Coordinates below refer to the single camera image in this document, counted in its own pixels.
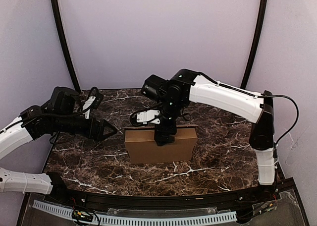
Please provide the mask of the small green circuit board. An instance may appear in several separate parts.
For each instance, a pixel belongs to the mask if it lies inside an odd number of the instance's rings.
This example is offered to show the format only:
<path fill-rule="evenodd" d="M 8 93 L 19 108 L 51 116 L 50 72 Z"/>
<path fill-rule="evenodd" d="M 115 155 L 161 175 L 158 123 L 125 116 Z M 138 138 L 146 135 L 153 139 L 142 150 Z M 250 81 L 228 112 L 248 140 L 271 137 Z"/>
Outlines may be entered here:
<path fill-rule="evenodd" d="M 86 212 L 86 211 L 73 210 L 71 217 L 74 220 L 92 222 L 94 218 L 94 214 Z"/>

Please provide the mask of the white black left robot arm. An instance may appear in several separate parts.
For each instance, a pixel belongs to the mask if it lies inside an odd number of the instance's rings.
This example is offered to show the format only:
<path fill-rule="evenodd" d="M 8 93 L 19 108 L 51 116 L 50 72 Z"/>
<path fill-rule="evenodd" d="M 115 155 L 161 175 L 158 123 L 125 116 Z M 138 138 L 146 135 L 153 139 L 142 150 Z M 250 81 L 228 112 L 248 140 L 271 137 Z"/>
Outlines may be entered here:
<path fill-rule="evenodd" d="M 0 131 L 0 157 L 4 158 L 19 147 L 44 135 L 69 133 L 88 139 L 104 141 L 117 133 L 108 121 L 91 117 L 103 100 L 97 87 L 93 87 L 77 111 L 79 93 L 67 87 L 55 87 L 51 98 L 41 106 L 24 110 L 8 126 Z M 0 169 L 0 191 L 61 195 L 67 187 L 58 173 L 25 173 Z"/>

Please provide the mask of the black left frame post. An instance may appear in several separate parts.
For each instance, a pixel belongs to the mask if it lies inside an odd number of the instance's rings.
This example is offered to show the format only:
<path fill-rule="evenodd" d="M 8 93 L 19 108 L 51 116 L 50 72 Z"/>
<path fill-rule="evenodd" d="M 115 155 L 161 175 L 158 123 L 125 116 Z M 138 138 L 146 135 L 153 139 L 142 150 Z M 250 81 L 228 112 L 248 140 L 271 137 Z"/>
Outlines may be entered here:
<path fill-rule="evenodd" d="M 58 0 L 51 0 L 51 6 L 52 6 L 53 17 L 55 21 L 56 30 L 57 30 L 57 35 L 59 38 L 59 42 L 60 42 L 60 46 L 64 56 L 68 74 L 70 76 L 74 89 L 80 93 L 81 88 L 80 88 L 80 84 L 79 84 L 79 81 L 75 72 L 75 68 L 71 59 L 71 54 L 68 48 L 68 43 L 66 40 L 66 35 L 65 35 L 65 31 L 64 31 L 64 27 L 62 23 L 62 17 L 60 13 Z"/>

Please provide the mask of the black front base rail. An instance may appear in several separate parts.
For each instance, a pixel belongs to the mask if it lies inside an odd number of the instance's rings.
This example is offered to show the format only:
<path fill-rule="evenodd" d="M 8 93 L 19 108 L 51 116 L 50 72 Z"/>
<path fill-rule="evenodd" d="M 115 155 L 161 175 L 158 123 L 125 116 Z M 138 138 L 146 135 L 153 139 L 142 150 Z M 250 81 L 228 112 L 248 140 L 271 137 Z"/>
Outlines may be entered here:
<path fill-rule="evenodd" d="M 222 193 L 191 196 L 119 196 L 97 194 L 72 189 L 63 189 L 58 193 L 40 195 L 28 193 L 23 199 L 18 219 L 26 219 L 36 199 L 44 199 L 49 203 L 79 207 L 105 212 L 110 208 L 128 210 L 190 210 L 216 207 L 219 210 L 237 211 L 239 217 L 250 217 L 259 206 L 276 202 L 278 209 L 282 203 L 290 201 L 290 206 L 298 210 L 302 217 L 305 209 L 293 178 L 281 179 L 274 186 L 256 186 Z"/>

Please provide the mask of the black frame post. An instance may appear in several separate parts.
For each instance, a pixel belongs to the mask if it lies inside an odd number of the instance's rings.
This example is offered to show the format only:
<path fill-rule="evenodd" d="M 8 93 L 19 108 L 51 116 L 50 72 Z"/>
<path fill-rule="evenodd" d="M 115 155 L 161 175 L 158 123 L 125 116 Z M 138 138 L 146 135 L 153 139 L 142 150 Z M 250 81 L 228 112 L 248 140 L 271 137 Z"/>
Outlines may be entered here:
<path fill-rule="evenodd" d="M 252 40 L 252 44 L 251 44 L 251 48 L 250 48 L 250 53 L 249 53 L 247 65 L 246 65 L 244 75 L 243 75 L 241 85 L 240 85 L 241 89 L 246 89 L 251 72 L 252 72 L 253 64 L 255 61 L 255 57 L 256 57 L 256 53 L 257 53 L 257 49 L 258 49 L 258 45 L 259 45 L 260 37 L 261 37 L 261 33 L 262 33 L 266 5 L 267 5 L 267 0 L 260 0 L 254 36 L 253 36 L 253 40 Z"/>
<path fill-rule="evenodd" d="M 57 35 L 59 38 L 59 42 L 60 42 L 60 46 L 64 56 L 68 74 L 70 76 L 74 89 L 80 93 L 81 88 L 80 88 L 80 84 L 79 84 L 79 81 L 75 72 L 75 68 L 71 59 L 71 54 L 68 48 L 68 43 L 66 40 L 66 35 L 65 35 L 65 31 L 64 31 L 64 27 L 62 23 L 62 17 L 60 13 L 58 0 L 51 0 L 51 6 L 52 6 L 53 17 L 55 21 L 56 30 L 57 30 Z"/>

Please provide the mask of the black right frame post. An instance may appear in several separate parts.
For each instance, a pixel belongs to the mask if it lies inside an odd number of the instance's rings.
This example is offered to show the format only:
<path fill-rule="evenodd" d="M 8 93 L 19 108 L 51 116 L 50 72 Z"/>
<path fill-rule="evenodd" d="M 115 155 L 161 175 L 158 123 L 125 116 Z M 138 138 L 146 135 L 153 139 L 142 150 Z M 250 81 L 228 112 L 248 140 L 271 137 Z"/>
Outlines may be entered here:
<path fill-rule="evenodd" d="M 254 36 L 253 36 L 253 40 L 252 40 L 252 44 L 251 44 L 251 48 L 250 48 L 250 53 L 249 53 L 247 65 L 246 65 L 244 75 L 243 75 L 241 85 L 240 85 L 241 89 L 246 89 L 251 72 L 252 72 L 253 64 L 255 61 L 255 57 L 256 57 L 256 53 L 257 53 L 257 49 L 258 49 L 258 45 L 259 45 L 260 37 L 261 37 L 261 33 L 262 33 L 266 5 L 267 5 L 267 0 L 260 0 Z"/>

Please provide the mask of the brown cardboard box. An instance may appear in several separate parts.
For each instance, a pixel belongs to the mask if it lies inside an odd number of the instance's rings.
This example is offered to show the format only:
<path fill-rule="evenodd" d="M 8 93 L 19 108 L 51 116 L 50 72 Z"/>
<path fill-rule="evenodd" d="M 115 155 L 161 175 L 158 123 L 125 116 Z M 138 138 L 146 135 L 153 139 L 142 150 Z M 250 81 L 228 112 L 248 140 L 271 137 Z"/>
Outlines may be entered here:
<path fill-rule="evenodd" d="M 188 161 L 197 144 L 196 124 L 177 126 L 175 141 L 158 146 L 153 127 L 128 127 L 124 129 L 124 144 L 132 164 L 153 164 Z"/>

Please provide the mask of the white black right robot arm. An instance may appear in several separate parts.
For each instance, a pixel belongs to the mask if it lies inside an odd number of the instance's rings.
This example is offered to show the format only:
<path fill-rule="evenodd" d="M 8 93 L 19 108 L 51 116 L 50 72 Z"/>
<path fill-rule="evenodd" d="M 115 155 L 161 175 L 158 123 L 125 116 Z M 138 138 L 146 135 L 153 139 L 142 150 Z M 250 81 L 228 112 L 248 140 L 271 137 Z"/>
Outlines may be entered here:
<path fill-rule="evenodd" d="M 154 139 L 159 146 L 174 142 L 176 120 L 184 117 L 183 110 L 191 103 L 211 106 L 251 123 L 249 145 L 257 158 L 258 183 L 262 186 L 274 184 L 275 149 L 281 138 L 274 137 L 273 100 L 291 101 L 292 98 L 269 91 L 243 90 L 188 69 L 178 71 L 169 80 L 153 74 L 145 80 L 141 92 L 157 104 L 137 113 L 136 123 L 154 124 Z"/>

